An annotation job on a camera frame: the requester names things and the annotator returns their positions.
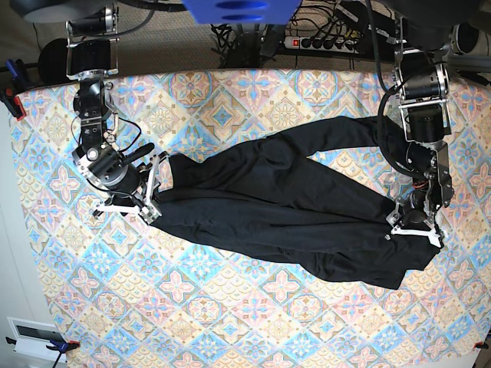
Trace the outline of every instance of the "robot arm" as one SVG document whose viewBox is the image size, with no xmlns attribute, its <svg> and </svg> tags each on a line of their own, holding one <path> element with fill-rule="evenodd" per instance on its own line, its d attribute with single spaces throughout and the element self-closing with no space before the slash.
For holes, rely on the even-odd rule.
<svg viewBox="0 0 491 368">
<path fill-rule="evenodd" d="M 430 160 L 420 162 L 423 158 L 415 153 L 417 150 L 409 149 L 407 167 L 404 168 L 398 166 L 381 147 L 387 161 L 397 171 L 414 178 L 415 188 L 407 199 L 397 199 L 396 209 L 389 214 L 387 221 L 393 226 L 393 234 L 415 232 L 408 229 L 410 225 L 424 222 L 431 229 L 427 236 L 436 243 L 435 238 L 441 240 L 436 213 L 441 207 L 448 206 L 453 196 L 448 148 L 443 140 L 444 136 L 451 134 L 443 46 L 450 27 L 470 17 L 477 10 L 479 0 L 468 0 L 465 4 L 458 0 L 381 1 L 402 16 L 398 15 L 396 20 L 395 85 L 390 89 L 385 87 L 387 93 L 381 101 L 377 130 L 383 134 L 384 106 L 388 97 L 397 95 L 406 140 L 433 153 Z M 123 2 L 152 5 L 144 0 Z M 151 153 L 153 144 L 125 156 L 116 144 L 117 128 L 111 131 L 106 124 L 111 114 L 115 122 L 118 121 L 117 111 L 103 82 L 108 75 L 117 73 L 114 50 L 118 41 L 117 6 L 111 0 L 11 0 L 11 6 L 29 21 L 67 21 L 67 75 L 80 81 L 74 110 L 81 119 L 81 141 L 73 157 L 89 183 L 110 194 L 94 214 L 101 211 L 132 212 L 151 223 L 161 215 L 153 200 L 153 192 L 159 185 L 155 179 L 158 163 L 166 158 L 166 153 L 153 154 L 148 165 L 135 167 L 132 162 Z M 375 29 L 371 22 L 373 35 Z M 429 34 L 427 32 L 431 32 L 433 37 L 424 37 Z M 408 169 L 415 160 L 418 160 L 418 167 L 425 169 L 419 172 Z"/>
</svg>

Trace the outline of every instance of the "gray carpet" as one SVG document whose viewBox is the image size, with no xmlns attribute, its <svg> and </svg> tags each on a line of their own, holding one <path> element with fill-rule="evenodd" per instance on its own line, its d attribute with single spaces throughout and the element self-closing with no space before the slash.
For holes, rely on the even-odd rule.
<svg viewBox="0 0 491 368">
<path fill-rule="evenodd" d="M 379 12 L 386 12 L 378 3 L 374 3 L 374 7 Z M 305 15 L 317 18 L 320 25 L 325 22 L 322 13 Z M 120 5 L 120 30 L 132 28 L 146 16 L 147 11 Z M 65 38 L 64 24 L 37 24 L 36 28 L 41 47 L 55 38 Z M 121 38 L 118 45 L 119 75 L 215 69 L 219 65 L 219 56 L 211 52 L 213 45 L 209 26 L 197 25 L 189 13 L 156 12 L 145 28 Z M 5 65 L 7 58 L 21 58 L 26 63 L 36 62 L 38 55 L 32 23 L 18 17 L 8 7 L 8 0 L 0 0 L 0 65 Z M 276 61 L 269 61 L 266 67 L 294 68 L 295 63 L 299 69 L 349 69 L 349 62 L 345 59 L 299 57 L 295 60 L 295 57 L 281 55 Z M 354 67 L 357 71 L 374 71 L 371 62 L 355 61 Z M 384 71 L 391 69 L 391 65 L 383 67 Z M 2 81 L 5 85 L 9 78 L 8 73 L 1 73 L 0 87 Z"/>
</svg>

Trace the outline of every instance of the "blue object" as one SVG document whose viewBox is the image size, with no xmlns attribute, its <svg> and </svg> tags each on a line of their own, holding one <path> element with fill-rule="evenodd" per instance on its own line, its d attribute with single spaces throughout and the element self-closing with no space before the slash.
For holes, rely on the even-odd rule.
<svg viewBox="0 0 491 368">
<path fill-rule="evenodd" d="M 5 62 L 5 66 L 7 67 L 8 71 L 10 71 L 10 73 L 12 74 L 12 78 L 21 85 L 22 90 L 29 89 L 30 84 L 24 78 L 22 71 L 20 70 L 17 63 L 15 63 L 15 61 L 13 61 L 12 59 L 7 59 L 7 61 Z"/>
<path fill-rule="evenodd" d="M 302 0 L 183 0 L 196 23 L 286 25 Z"/>
</svg>

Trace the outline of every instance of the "tiled pattern fabric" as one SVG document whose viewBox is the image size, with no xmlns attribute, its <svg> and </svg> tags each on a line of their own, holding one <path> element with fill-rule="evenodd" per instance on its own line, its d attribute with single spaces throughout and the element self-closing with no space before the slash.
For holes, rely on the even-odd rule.
<svg viewBox="0 0 491 368">
<path fill-rule="evenodd" d="M 81 342 L 70 367 L 389 368 L 458 357 L 491 326 L 490 92 L 452 84 L 447 137 L 455 196 L 440 223 L 447 246 L 399 290 L 313 278 L 190 244 L 138 217 L 91 217 L 100 193 L 75 170 L 76 86 L 21 95 L 12 150 L 32 254 L 53 320 Z M 143 129 L 140 145 L 195 160 L 309 121 L 374 115 L 372 74 L 216 71 L 114 81 L 115 104 Z M 125 126 L 126 146 L 136 130 Z M 384 195 L 410 188 L 379 149 L 312 159 Z M 163 188 L 172 186 L 162 167 Z"/>
</svg>

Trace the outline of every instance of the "black sleeve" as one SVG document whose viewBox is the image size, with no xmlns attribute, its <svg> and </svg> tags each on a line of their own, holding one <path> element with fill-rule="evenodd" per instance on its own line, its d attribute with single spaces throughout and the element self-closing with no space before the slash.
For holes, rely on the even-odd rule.
<svg viewBox="0 0 491 368">
<path fill-rule="evenodd" d="M 403 129 L 385 117 L 384 139 L 389 153 L 403 166 L 407 164 L 409 143 L 404 138 Z M 335 117 L 306 123 L 269 136 L 271 142 L 286 142 L 298 155 L 311 156 L 316 152 L 339 150 L 341 148 L 376 147 L 377 117 L 353 119 Z M 415 147 L 420 155 L 430 155 L 428 149 Z"/>
</svg>

